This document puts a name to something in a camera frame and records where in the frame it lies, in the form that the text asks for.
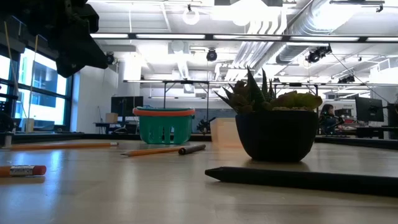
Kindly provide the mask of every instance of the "cable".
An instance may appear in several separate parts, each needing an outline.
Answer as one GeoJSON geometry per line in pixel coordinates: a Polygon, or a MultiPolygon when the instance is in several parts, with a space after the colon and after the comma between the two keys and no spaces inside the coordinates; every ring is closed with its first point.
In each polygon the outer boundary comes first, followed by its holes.
{"type": "Polygon", "coordinates": [[[27,119],[30,118],[30,105],[32,104],[32,92],[33,92],[33,79],[35,77],[35,62],[36,62],[36,53],[37,53],[37,42],[39,41],[39,35],[36,35],[35,41],[35,55],[33,57],[33,66],[32,66],[32,78],[30,79],[30,94],[29,94],[29,109],[27,112],[27,119]]]}
{"type": "Polygon", "coordinates": [[[336,59],[337,61],[339,61],[339,63],[345,67],[345,69],[347,69],[347,71],[350,72],[350,74],[352,74],[352,76],[354,76],[357,80],[359,80],[364,86],[366,86],[366,88],[368,88],[370,91],[372,91],[374,94],[376,94],[378,97],[380,97],[381,99],[383,99],[384,101],[386,101],[387,103],[390,103],[388,100],[386,100],[384,97],[382,97],[380,94],[376,93],[372,88],[370,88],[369,86],[367,86],[367,84],[365,82],[362,82],[362,80],[360,80],[353,72],[351,72],[344,64],[343,62],[341,62],[336,55],[334,55],[333,53],[331,53],[336,59]]]}
{"type": "MultiPolygon", "coordinates": [[[[8,38],[8,28],[7,28],[7,22],[6,21],[4,21],[4,30],[6,32],[6,41],[7,41],[7,47],[8,47],[8,57],[10,58],[10,62],[11,62],[12,76],[14,77],[14,88],[15,88],[14,93],[17,93],[17,95],[19,95],[18,80],[17,80],[17,75],[15,73],[15,68],[14,68],[14,66],[12,64],[11,47],[10,47],[10,40],[8,38]]],[[[27,116],[26,116],[26,112],[25,112],[25,109],[24,109],[24,104],[22,102],[21,102],[21,108],[22,108],[22,111],[24,112],[24,115],[25,115],[25,118],[26,118],[27,116]]]]}

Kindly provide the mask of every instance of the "succulent plant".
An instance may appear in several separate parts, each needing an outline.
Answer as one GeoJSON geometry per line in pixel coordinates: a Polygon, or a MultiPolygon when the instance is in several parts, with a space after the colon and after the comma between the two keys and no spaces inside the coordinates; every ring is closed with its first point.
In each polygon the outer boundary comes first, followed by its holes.
{"type": "Polygon", "coordinates": [[[260,89],[248,68],[248,82],[237,81],[235,86],[229,85],[232,93],[223,87],[226,98],[216,93],[238,114],[246,114],[270,110],[314,110],[322,104],[319,96],[310,93],[291,91],[275,98],[272,81],[269,88],[265,71],[262,71],[262,88],[260,89]]]}

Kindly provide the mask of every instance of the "wooden table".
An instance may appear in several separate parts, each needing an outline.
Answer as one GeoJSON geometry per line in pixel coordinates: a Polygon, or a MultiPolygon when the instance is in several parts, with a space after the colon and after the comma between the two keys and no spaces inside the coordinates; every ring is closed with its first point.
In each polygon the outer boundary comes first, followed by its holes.
{"type": "Polygon", "coordinates": [[[126,149],[148,146],[140,141],[120,143],[119,149],[0,150],[1,165],[47,166],[45,177],[0,179],[0,223],[386,224],[398,220],[398,198],[228,184],[204,175],[209,168],[243,166],[398,177],[396,151],[315,144],[302,163],[268,164],[250,160],[242,149],[217,149],[211,143],[206,151],[186,156],[123,157],[119,154],[126,149]]]}

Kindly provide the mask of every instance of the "ceiling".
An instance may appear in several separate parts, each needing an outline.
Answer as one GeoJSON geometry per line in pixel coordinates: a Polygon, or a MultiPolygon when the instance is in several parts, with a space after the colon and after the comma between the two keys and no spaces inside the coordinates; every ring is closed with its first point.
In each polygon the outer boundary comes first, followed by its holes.
{"type": "MultiPolygon", "coordinates": [[[[188,4],[186,1],[126,0],[128,3],[123,3],[120,0],[117,1],[118,3],[112,3],[113,0],[108,0],[107,3],[100,1],[88,1],[99,15],[99,32],[245,34],[249,29],[249,25],[237,26],[233,21],[214,20],[215,9],[224,9],[221,6],[214,6],[214,0],[191,2],[192,8],[197,10],[200,15],[200,19],[195,25],[188,25],[183,20],[183,12],[188,4]]],[[[288,24],[309,1],[295,0],[296,5],[289,4],[286,7],[288,24]]],[[[386,6],[379,13],[376,13],[376,8],[376,6],[360,7],[348,21],[331,34],[396,35],[398,33],[398,6],[386,6]]],[[[332,21],[334,16],[338,15],[331,15],[325,22],[332,21]]],[[[165,75],[170,75],[173,70],[178,70],[178,59],[169,52],[171,41],[97,40],[97,42],[107,49],[113,45],[136,46],[143,58],[142,74],[148,78],[162,79],[166,77],[165,75]]],[[[186,44],[191,48],[203,47],[206,50],[215,48],[218,53],[217,61],[207,62],[206,52],[190,50],[189,55],[185,55],[190,71],[216,72],[218,63],[224,65],[232,63],[241,49],[242,42],[187,41],[186,44]]],[[[388,57],[398,55],[398,45],[396,44],[331,44],[331,48],[335,56],[327,55],[309,68],[305,62],[305,55],[308,52],[304,52],[287,66],[269,65],[266,71],[269,71],[270,77],[278,77],[282,82],[337,82],[338,77],[344,75],[344,73],[341,75],[339,73],[344,72],[346,67],[366,81],[371,67],[377,66],[379,62],[385,61],[388,57]]]]}

